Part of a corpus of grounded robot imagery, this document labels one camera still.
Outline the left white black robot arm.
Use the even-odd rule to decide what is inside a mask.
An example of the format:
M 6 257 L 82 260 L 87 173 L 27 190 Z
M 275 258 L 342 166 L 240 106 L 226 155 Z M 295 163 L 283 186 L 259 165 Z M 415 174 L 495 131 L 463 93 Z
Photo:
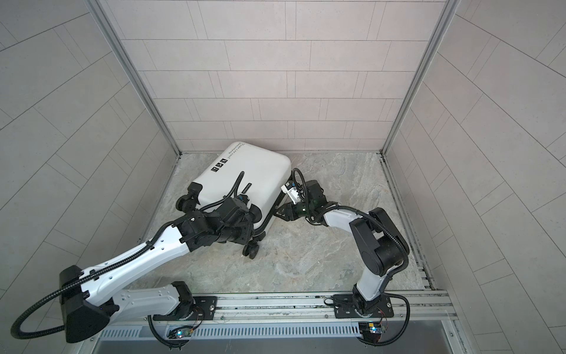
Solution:
M 12 324 L 15 339 L 36 339 L 63 332 L 66 342 L 77 343 L 102 331 L 119 317 L 159 315 L 185 319 L 195 301 L 188 285 L 174 282 L 163 290 L 128 295 L 125 287 L 165 263 L 213 243 L 236 243 L 256 253 L 256 228 L 268 222 L 277 200 L 277 186 L 256 171 L 242 171 L 230 190 L 221 184 L 228 176 L 207 171 L 176 202 L 181 217 L 163 224 L 148 241 L 111 260 L 82 269 L 70 266 L 60 273 L 60 288 L 30 306 Z M 38 309 L 60 300 L 63 324 L 27 332 L 24 322 Z

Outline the white black-lined carry-on suitcase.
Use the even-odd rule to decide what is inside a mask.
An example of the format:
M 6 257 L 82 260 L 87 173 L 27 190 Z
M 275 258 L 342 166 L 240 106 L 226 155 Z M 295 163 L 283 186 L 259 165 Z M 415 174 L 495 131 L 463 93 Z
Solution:
M 284 198 L 281 186 L 289 180 L 290 173 L 291 161 L 285 155 L 244 142 L 231 144 L 177 200 L 175 207 L 183 213 L 175 223 L 181 242 L 191 252 L 217 243 L 209 214 L 228 198 L 247 196 L 248 206 L 255 204 L 262 211 L 262 220 L 254 225 L 251 242 L 241 245 L 243 256 L 255 258 L 274 210 Z

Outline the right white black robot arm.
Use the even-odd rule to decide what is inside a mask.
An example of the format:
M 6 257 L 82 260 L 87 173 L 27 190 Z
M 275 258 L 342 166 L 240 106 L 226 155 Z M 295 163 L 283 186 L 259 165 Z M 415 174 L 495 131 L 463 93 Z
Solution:
M 303 218 L 315 227 L 333 227 L 351 234 L 364 263 L 365 268 L 352 289 L 352 296 L 331 296 L 324 300 L 325 305 L 336 310 L 353 311 L 362 318 L 379 317 L 378 322 L 368 322 L 363 326 L 358 340 L 365 345 L 384 347 L 395 343 L 408 327 L 411 306 L 406 297 L 387 293 L 386 287 L 395 274 L 408 267 L 410 250 L 387 212 L 380 207 L 363 212 L 328 201 L 320 184 L 316 180 L 306 181 L 298 168 L 292 169 L 290 180 L 282 186 L 282 192 L 290 201 L 274 212 L 277 218 L 283 221 Z M 383 308 L 391 298 L 405 303 L 405 320 L 399 332 L 382 341 L 383 321 L 386 319 Z

